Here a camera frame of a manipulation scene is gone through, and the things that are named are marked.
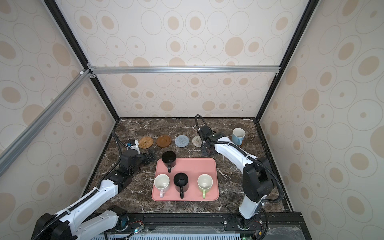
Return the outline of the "silver aluminium rail back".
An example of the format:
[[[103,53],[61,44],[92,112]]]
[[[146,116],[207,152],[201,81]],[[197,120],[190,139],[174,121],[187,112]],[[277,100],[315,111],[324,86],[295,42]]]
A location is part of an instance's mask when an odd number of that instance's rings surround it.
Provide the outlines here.
[[[280,66],[94,67],[94,74],[278,73]]]

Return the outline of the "black corner frame post right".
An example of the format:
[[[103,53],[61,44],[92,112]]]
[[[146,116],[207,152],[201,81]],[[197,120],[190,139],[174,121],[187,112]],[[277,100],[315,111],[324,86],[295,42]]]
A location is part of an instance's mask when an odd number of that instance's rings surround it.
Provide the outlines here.
[[[279,85],[279,82],[283,76],[283,74],[285,73],[285,70],[286,68],[288,67],[288,64],[311,20],[311,17],[313,16],[317,6],[319,4],[319,0],[310,0],[308,1],[308,4],[304,10],[304,13],[302,15],[302,17],[300,18],[300,21],[298,23],[298,26],[293,34],[293,37],[290,41],[290,43],[288,44],[288,48],[284,54],[284,57],[280,63],[280,70],[279,72],[277,73],[277,75],[274,77],[269,89],[268,89],[268,92],[263,100],[263,103],[260,107],[260,110],[255,118],[255,121],[256,123],[259,123],[262,116],[264,115],[266,109],[267,109],[267,106],[268,104],[270,103],[272,97],[273,97],[273,94],[277,88],[277,86]]]

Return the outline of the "light blue mug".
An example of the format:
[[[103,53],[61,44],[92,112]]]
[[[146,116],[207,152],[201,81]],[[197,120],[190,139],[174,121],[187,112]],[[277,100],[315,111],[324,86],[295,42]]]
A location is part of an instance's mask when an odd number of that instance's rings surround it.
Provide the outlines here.
[[[241,128],[235,128],[232,133],[232,142],[237,146],[241,146],[243,144],[245,136],[245,130]]]

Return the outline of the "pink tray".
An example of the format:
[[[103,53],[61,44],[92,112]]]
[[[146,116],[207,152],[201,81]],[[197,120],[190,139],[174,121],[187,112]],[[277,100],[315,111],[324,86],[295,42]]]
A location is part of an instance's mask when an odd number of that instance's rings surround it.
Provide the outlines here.
[[[176,174],[184,173],[188,177],[187,187],[184,189],[184,197],[181,198],[180,188],[176,187],[174,177]],[[211,187],[203,197],[203,190],[199,183],[209,175],[213,179]],[[169,173],[164,162],[157,161],[155,177],[161,176],[153,183],[152,199],[155,202],[196,202],[216,201],[219,198],[219,186],[217,177],[216,161],[212,158],[177,158],[176,165]]]

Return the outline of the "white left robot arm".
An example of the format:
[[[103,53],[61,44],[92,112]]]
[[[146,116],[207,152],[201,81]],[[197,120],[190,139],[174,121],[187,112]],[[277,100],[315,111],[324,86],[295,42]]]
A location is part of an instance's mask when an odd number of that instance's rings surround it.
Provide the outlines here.
[[[88,219],[100,206],[121,193],[139,172],[142,166],[155,162],[156,151],[139,154],[135,149],[120,153],[117,162],[106,172],[98,185],[82,198],[58,211],[44,214],[34,228],[33,240],[88,240],[112,229],[118,223],[125,223],[126,213],[121,208],[107,210],[103,214]]]

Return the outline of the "grey woven coaster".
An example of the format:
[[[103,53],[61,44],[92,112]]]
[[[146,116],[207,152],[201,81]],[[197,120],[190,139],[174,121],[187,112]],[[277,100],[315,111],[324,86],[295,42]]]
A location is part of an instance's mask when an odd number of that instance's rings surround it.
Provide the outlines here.
[[[179,148],[184,148],[189,144],[190,140],[185,135],[179,135],[175,138],[175,145]]]

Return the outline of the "multicolour woven coaster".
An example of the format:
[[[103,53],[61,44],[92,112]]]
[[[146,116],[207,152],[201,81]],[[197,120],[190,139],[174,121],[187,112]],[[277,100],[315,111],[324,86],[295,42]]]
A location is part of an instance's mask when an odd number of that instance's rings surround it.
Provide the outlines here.
[[[202,140],[201,140],[201,138],[200,138],[199,136],[195,136],[195,137],[193,137],[193,139],[192,139],[192,143],[193,143],[193,145],[194,145],[195,147],[200,148],[201,145],[202,145]]]

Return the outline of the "black corner frame post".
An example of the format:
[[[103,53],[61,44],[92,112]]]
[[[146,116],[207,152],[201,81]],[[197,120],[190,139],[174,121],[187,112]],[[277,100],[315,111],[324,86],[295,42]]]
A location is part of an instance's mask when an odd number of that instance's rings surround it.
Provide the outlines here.
[[[99,93],[101,99],[103,100],[104,104],[106,105],[108,111],[112,115],[115,122],[118,122],[120,120],[120,117],[118,116],[117,111],[112,105],[112,102],[110,101],[109,97],[106,94],[106,91],[104,90],[102,84],[100,83],[98,77],[93,73],[91,70],[91,65],[80,46],[77,38],[75,37],[73,31],[71,30],[70,26],[68,25],[67,21],[65,20],[64,15],[62,14],[61,10],[59,9],[59,5],[56,3],[56,1],[51,0],[44,0],[43,3],[48,8],[48,11],[52,15],[53,19],[55,20],[56,24],[58,25],[59,29],[63,33],[65,39],[69,43],[71,49],[75,53],[75,56],[80,61],[80,64],[85,70],[91,71],[91,81],[96,88],[97,92]]]
[[[293,34],[293,37],[290,41],[290,43],[288,44],[288,48],[284,54],[284,57],[280,63],[280,70],[279,72],[277,73],[277,75],[274,77],[269,89],[268,89],[268,92],[263,100],[263,103],[260,107],[260,110],[255,118],[255,121],[256,123],[259,123],[262,116],[264,115],[266,109],[267,109],[267,106],[268,104],[270,103],[272,97],[273,97],[273,94],[277,88],[277,86],[279,85],[279,82],[283,76],[283,74],[285,73],[285,70],[286,68],[288,67],[288,64],[311,20],[311,17],[313,16],[317,6],[319,4],[319,0],[310,0],[308,1],[308,4],[304,10],[304,13],[302,15],[302,17],[300,18],[300,21],[298,23],[298,26]]]

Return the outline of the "black corner frame post left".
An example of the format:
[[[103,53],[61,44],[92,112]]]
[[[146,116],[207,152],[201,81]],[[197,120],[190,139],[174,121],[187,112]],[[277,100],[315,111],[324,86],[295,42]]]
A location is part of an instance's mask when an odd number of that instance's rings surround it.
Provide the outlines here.
[[[55,20],[56,24],[58,25],[59,29],[63,33],[65,39],[69,43],[71,49],[75,53],[75,56],[80,61],[80,64],[85,70],[91,71],[91,81],[96,88],[97,92],[99,93],[101,99],[103,100],[104,104],[106,105],[108,111],[112,115],[115,122],[118,122],[120,120],[120,117],[118,116],[117,111],[112,105],[112,102],[110,101],[109,97],[106,94],[106,91],[104,90],[102,84],[100,83],[98,77],[93,73],[91,70],[91,65],[80,46],[77,38],[75,37],[73,31],[71,30],[70,26],[68,25],[67,21],[65,20],[64,15],[62,14],[61,10],[59,9],[59,5],[56,3],[56,1],[51,0],[44,0],[43,3],[48,8],[48,11],[52,15],[53,19]]]

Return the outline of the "silver aluminium rail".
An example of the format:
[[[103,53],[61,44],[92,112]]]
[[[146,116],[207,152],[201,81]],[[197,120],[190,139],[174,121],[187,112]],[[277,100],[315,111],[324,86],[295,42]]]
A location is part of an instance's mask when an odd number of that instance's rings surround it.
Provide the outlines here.
[[[280,66],[94,67],[94,74],[278,73]]]
[[[57,114],[61,107],[68,101],[73,93],[90,78],[91,71],[83,70],[77,77],[41,112],[41,114],[29,125],[1,154],[1,175],[3,175],[13,162],[20,156],[32,140]]]

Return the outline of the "white mug pink handle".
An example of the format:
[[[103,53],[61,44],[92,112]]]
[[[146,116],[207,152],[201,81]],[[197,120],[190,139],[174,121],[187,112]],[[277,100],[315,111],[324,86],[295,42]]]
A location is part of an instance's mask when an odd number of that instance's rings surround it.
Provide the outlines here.
[[[166,174],[160,174],[158,175],[154,180],[154,186],[156,189],[160,191],[160,198],[163,198],[165,196],[165,193],[170,188],[170,178]]]

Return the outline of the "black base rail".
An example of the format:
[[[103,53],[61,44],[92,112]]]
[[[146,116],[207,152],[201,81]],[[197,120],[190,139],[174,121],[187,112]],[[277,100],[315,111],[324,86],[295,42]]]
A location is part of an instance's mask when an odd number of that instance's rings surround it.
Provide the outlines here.
[[[235,213],[128,214],[107,230],[110,240],[310,240],[299,213],[261,212],[250,220]]]

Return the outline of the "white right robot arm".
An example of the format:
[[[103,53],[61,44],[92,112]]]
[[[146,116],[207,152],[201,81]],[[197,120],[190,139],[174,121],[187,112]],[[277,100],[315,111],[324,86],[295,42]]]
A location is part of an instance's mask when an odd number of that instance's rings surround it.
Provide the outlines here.
[[[265,203],[279,203],[282,200],[282,183],[272,171],[267,158],[249,154],[221,133],[199,128],[198,134],[202,141],[202,154],[221,154],[241,170],[245,196],[238,211],[243,220],[253,218]]]

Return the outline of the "brown wooden coaster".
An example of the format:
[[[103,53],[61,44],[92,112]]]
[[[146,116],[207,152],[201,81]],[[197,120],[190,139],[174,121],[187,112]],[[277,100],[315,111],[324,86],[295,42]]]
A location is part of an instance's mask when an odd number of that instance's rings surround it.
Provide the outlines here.
[[[157,138],[156,144],[160,148],[166,148],[172,143],[172,139],[168,135],[162,135]]]

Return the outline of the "black mug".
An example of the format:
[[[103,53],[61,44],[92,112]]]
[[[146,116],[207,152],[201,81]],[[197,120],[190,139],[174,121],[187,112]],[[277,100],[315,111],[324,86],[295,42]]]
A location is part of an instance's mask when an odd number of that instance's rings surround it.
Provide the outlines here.
[[[172,172],[172,168],[176,165],[176,153],[173,151],[166,151],[162,154],[162,162],[166,166],[168,173]]]
[[[174,185],[177,192],[180,194],[180,198],[184,199],[185,193],[189,188],[189,178],[185,173],[177,173],[174,176]]]

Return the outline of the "rattan woven coaster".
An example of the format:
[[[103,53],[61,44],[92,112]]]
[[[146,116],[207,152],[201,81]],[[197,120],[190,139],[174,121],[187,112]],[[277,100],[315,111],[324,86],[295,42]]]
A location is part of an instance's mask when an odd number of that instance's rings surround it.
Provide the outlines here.
[[[154,144],[154,140],[151,137],[143,137],[139,140],[139,148],[148,149]]]

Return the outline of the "silver aluminium rail left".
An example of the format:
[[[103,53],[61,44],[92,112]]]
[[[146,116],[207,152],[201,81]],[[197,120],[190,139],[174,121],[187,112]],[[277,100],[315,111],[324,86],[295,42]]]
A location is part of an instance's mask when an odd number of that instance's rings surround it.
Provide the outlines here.
[[[68,101],[73,93],[90,78],[91,71],[83,70],[77,77],[41,112],[41,114],[29,125],[1,154],[1,175],[3,175],[13,162],[20,156],[32,140],[57,114],[61,107]]]

